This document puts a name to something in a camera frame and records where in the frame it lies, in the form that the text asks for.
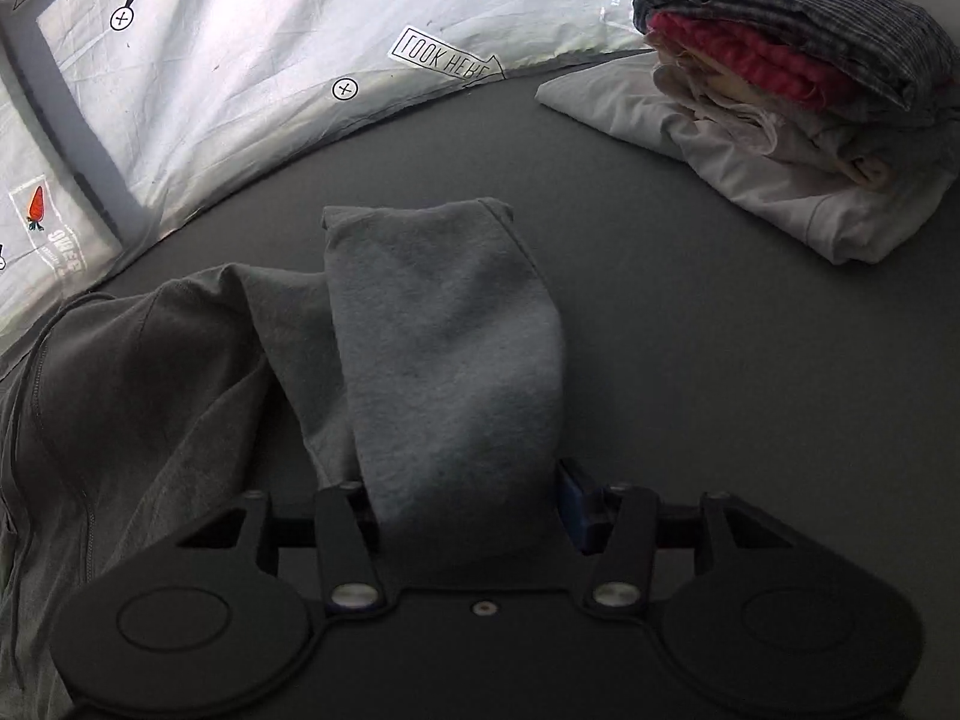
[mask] gray cloth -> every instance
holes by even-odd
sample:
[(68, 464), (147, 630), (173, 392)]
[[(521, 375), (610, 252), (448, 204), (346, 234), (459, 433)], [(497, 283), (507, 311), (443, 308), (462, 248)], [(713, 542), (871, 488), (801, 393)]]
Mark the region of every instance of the gray cloth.
[(325, 224), (326, 274), (229, 265), (88, 298), (18, 374), (2, 404), (16, 555), (1, 717), (66, 712), (56, 610), (240, 490), (273, 381), (318, 487), (362, 477), (385, 548), (426, 547), (421, 564), (442, 568), (551, 524), (560, 319), (507, 207), (338, 208)]
[(634, 0), (634, 24), (666, 10), (748, 23), (817, 57), (904, 110), (960, 67), (960, 50), (919, 5), (903, 0)]

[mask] carrot illustration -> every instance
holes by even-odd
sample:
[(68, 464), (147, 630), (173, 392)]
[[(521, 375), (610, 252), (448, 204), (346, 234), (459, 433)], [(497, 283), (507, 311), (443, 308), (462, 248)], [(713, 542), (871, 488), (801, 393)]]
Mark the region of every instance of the carrot illustration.
[(40, 222), (43, 220), (43, 187), (37, 187), (34, 192), (34, 199), (30, 201), (30, 209), (27, 210), (27, 221), (30, 223), (30, 229), (42, 230)]

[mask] gray table surface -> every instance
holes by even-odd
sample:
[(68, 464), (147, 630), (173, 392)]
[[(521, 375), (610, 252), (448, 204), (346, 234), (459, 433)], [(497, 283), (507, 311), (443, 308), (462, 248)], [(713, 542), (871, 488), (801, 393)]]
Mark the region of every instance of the gray table surface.
[[(225, 262), (321, 271), (328, 204), (507, 201), (565, 324), (560, 451), (670, 502), (731, 490), (894, 584), (928, 637), (905, 708), (959, 717), (960, 187), (885, 262), (832, 266), (687, 166), (535, 103), (555, 74), (301, 158), (106, 289)], [(257, 453), (256, 482), (281, 495), (310, 474), (279, 394)]]

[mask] folded clothes pile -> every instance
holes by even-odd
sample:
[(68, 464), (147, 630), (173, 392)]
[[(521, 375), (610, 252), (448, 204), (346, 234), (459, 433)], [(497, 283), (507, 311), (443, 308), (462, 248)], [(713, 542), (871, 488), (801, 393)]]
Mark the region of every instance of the folded clothes pile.
[(918, 5), (634, 0), (634, 22), (700, 98), (776, 114), (789, 138), (806, 138), (819, 154), (803, 161), (872, 191), (904, 172), (957, 164), (960, 52)]
[(901, 0), (634, 0), (656, 52), (536, 99), (688, 163), (832, 263), (875, 263), (960, 175), (960, 50)]

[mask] circled x symbol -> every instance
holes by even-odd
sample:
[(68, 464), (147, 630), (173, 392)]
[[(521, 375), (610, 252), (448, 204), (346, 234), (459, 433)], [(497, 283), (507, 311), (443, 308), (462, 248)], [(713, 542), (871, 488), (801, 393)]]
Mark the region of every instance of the circled x symbol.
[(133, 10), (128, 7), (118, 7), (110, 16), (110, 27), (118, 32), (126, 29), (133, 23)]
[(333, 95), (338, 100), (355, 98), (359, 87), (353, 79), (340, 79), (333, 82)]

